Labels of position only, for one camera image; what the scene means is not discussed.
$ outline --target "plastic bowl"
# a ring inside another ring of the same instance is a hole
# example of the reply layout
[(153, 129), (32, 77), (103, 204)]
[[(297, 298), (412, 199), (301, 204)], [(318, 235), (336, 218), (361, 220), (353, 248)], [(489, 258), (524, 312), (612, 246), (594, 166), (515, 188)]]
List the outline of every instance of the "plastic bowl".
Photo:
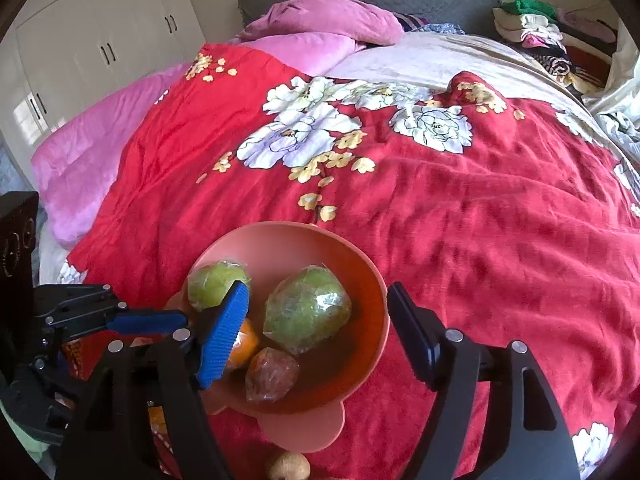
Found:
[[(193, 269), (220, 260), (246, 266), (252, 279), (248, 317), (259, 335), (269, 294), (281, 280), (309, 265), (326, 266), (350, 296), (349, 322), (332, 338), (297, 356), (300, 377), (283, 399), (248, 402), (244, 394), (245, 370), (236, 370), (215, 382), (202, 396), (208, 413), (228, 406), (255, 416), (268, 436), (281, 447), (299, 452), (322, 449), (342, 430), (342, 401), (369, 377), (386, 343), (389, 317), (386, 287), (380, 272), (366, 254), (350, 242), (321, 228), (295, 222), (259, 222), (229, 232), (203, 253)], [(186, 286), (167, 307), (194, 314)], [(261, 338), (261, 346), (279, 348), (265, 336)], [(306, 433), (314, 421), (316, 426), (311, 431), (315, 436), (311, 436)], [(304, 437), (300, 435), (302, 430), (306, 432), (306, 443), (300, 440)]]

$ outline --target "pink pillow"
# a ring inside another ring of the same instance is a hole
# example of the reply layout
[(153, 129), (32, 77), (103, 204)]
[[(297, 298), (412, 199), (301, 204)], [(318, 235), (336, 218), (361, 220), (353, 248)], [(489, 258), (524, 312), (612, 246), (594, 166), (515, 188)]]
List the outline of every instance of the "pink pillow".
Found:
[(364, 49), (351, 38), (330, 32), (301, 32), (268, 36), (241, 43), (271, 54), (282, 63), (310, 76), (324, 75), (344, 58)]
[(31, 157), (51, 233), (65, 249), (94, 223), (124, 145), (149, 108), (188, 68), (172, 66), (105, 97), (47, 137)]
[(239, 38), (253, 41), (297, 32), (332, 32), (377, 45), (396, 44), (404, 34), (392, 12), (360, 0), (289, 0), (271, 6)]

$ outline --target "red bedspread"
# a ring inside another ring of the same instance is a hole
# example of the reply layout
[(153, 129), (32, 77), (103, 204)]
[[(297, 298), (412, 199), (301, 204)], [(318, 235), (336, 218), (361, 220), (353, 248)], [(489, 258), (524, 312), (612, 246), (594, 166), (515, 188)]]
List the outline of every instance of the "red bedspread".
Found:
[[(524, 340), (573, 434), (594, 421), (619, 434), (640, 383), (640, 210), (611, 154), (571, 114), (505, 99), (468, 72), (436, 96), (309, 80), (256, 50), (206, 45), (128, 143), (69, 263), (129, 304), (161, 308), (226, 232), (317, 223), (447, 326), (478, 342)], [(83, 342), (84, 375), (110, 337)], [(346, 401), (342, 435), (312, 465), (398, 478), (432, 401), (392, 331)], [(485, 401), (481, 389), (461, 472)], [(262, 478), (273, 447), (256, 423), (226, 410), (211, 424), (236, 478)]]

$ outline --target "blue gripper pad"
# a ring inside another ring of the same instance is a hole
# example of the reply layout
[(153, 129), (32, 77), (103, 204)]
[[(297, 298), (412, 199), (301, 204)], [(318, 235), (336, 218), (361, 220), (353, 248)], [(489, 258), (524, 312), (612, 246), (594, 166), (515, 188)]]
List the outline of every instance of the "blue gripper pad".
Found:
[(179, 310), (129, 310), (107, 322), (107, 329), (122, 335), (170, 334), (187, 326), (187, 317)]
[(222, 377), (226, 360), (231, 354), (242, 322), (249, 311), (249, 289), (243, 282), (234, 282), (220, 306), (206, 308), (200, 314), (202, 336), (198, 337), (201, 354), (196, 378), (203, 388)]

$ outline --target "metal bolt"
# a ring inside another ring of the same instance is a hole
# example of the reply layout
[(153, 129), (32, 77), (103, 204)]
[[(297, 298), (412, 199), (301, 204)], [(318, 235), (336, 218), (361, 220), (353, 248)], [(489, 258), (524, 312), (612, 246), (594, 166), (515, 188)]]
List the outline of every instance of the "metal bolt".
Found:
[(444, 333), (444, 337), (446, 337), (449, 341), (453, 341), (454, 343), (459, 343), (464, 338), (462, 332), (460, 332), (460, 330), (456, 330), (455, 328), (449, 328)]
[(176, 341), (187, 341), (191, 337), (191, 332), (188, 328), (179, 328), (174, 332), (173, 338)]
[(114, 339), (107, 346), (107, 350), (109, 350), (109, 352), (111, 352), (112, 354), (118, 353), (123, 348), (124, 348), (124, 343), (119, 339)]
[(514, 352), (518, 354), (526, 354), (527, 353), (527, 345), (525, 345), (522, 341), (514, 341), (511, 343), (511, 348), (513, 348)]

